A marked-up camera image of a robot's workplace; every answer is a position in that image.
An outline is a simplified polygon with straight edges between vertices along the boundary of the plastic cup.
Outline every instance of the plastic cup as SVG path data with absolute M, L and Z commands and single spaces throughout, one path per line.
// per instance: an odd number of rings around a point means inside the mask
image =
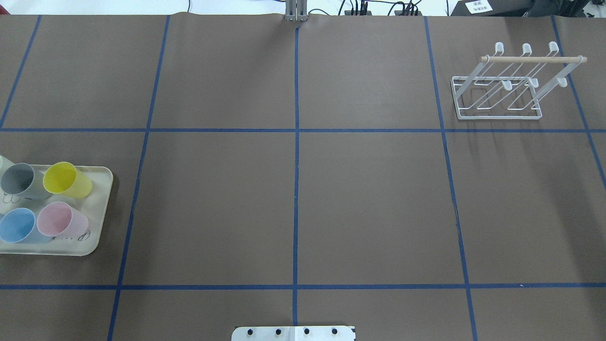
M 0 177 L 6 172 L 6 170 L 14 165 L 15 163 L 0 155 Z
M 7 194 L 29 199 L 46 199 L 50 197 L 42 184 L 42 172 L 27 163 L 10 166 L 2 175 L 0 186 Z
M 40 211 L 36 225 L 41 234 L 49 237 L 78 238 L 88 230 L 88 218 L 63 201 L 57 201 Z
M 44 174 L 44 188 L 52 194 L 82 199 L 93 190 L 93 182 L 69 162 L 50 166 Z
M 0 220 L 0 239 L 6 243 L 44 244 L 52 238 L 38 231 L 32 210 L 16 208 Z

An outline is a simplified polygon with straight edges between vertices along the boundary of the white tray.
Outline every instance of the white tray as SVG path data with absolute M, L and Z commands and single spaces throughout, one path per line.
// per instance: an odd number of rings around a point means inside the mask
M 50 165 L 32 164 L 34 169 L 45 173 Z M 0 254 L 31 255 L 77 255 L 83 256 L 93 252 L 99 244 L 105 210 L 112 190 L 113 174 L 106 167 L 76 166 L 93 181 L 93 190 L 84 199 L 51 195 L 45 200 L 32 200 L 4 194 L 0 203 L 0 213 L 6 214 L 15 208 L 29 208 L 36 215 L 44 206 L 64 201 L 88 217 L 88 231 L 79 238 L 54 238 L 45 244 L 5 243 L 0 240 Z

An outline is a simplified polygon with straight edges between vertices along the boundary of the white drying rack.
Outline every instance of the white drying rack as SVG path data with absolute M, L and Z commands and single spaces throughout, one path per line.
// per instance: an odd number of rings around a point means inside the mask
M 503 56 L 504 52 L 503 43 L 497 42 L 494 45 L 494 55 L 480 57 L 478 66 L 469 76 L 452 77 L 454 106 L 460 120 L 538 120 L 543 116 L 539 102 L 556 86 L 567 86 L 566 76 L 578 65 L 587 62 L 587 58 L 583 56 L 556 57 L 559 47 L 554 41 L 549 43 L 549 53 L 545 57 L 532 57 L 532 48 L 527 43 L 522 45 L 522 55 L 519 57 Z M 497 63 L 509 63 L 509 65 L 496 76 L 488 76 L 489 71 Z M 527 63 L 534 66 L 526 74 L 522 74 L 522 66 Z M 539 88 L 537 74 L 547 64 L 553 63 L 568 63 L 568 65 Z M 485 92 L 474 98 L 471 92 L 473 89 L 482 89 Z M 461 97 L 466 91 L 466 99 L 470 98 L 469 103 L 471 103 L 467 106 L 464 105 Z M 519 103 L 525 93 L 530 93 L 531 99 Z M 513 101 L 509 105 L 506 102 L 504 105 L 507 107 L 504 109 L 499 108 L 499 114 L 492 114 L 492 109 L 509 97 L 514 97 Z M 516 112 L 527 110 L 529 106 L 529 110 L 534 110 L 534 115 L 515 115 Z

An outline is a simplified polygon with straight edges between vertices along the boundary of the wooden dowel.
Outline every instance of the wooden dowel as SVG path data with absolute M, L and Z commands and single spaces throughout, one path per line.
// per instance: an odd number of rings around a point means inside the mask
M 587 62 L 587 57 L 480 57 L 480 62 L 531 62 L 531 63 L 577 63 Z

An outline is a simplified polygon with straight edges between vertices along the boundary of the white mounting plate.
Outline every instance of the white mounting plate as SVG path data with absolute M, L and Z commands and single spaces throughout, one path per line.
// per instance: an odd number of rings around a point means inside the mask
M 50 165 L 32 164 L 34 169 L 45 173 Z M 88 231 L 80 238 L 55 238 L 46 244 L 5 243 L 0 240 L 0 254 L 31 255 L 77 255 L 83 256 L 93 252 L 99 244 L 105 210 L 112 191 L 113 174 L 106 167 L 76 166 L 84 175 L 93 181 L 93 190 L 84 199 L 74 199 L 53 194 L 45 200 L 25 199 L 5 194 L 0 203 L 0 213 L 6 214 L 15 208 L 29 208 L 36 215 L 44 206 L 64 201 L 88 217 Z
M 238 327 L 231 341 L 355 341 L 354 326 Z
M 479 81 L 494 81 L 494 80 L 502 81 L 502 80 L 507 80 L 507 79 L 512 80 L 512 81 L 513 80 L 520 81 L 520 80 L 526 79 L 527 77 L 476 77 L 476 78 Z M 467 76 L 454 76 L 450 80 L 450 89 L 453 92 L 453 99 L 455 98 L 457 86 L 458 87 L 461 86 L 461 84 L 458 84 L 455 81 L 465 81 L 466 79 L 467 79 Z M 529 110 L 534 110 L 536 112 L 536 116 L 521 116 L 521 115 L 467 116 L 467 115 L 461 115 L 461 112 L 463 110 L 463 109 L 461 109 L 461 107 L 464 107 L 464 106 L 460 106 L 459 101 L 454 100 L 454 108 L 456 109 L 456 116 L 459 118 L 459 120 L 538 120 L 541 117 L 543 117 L 543 113 L 541 112 L 541 106 L 539 105 L 539 101 L 537 101 L 535 98 L 536 91 L 534 90 L 533 87 L 530 87 L 530 93 L 531 93 L 534 104 L 532 106 L 532 109 L 529 109 Z

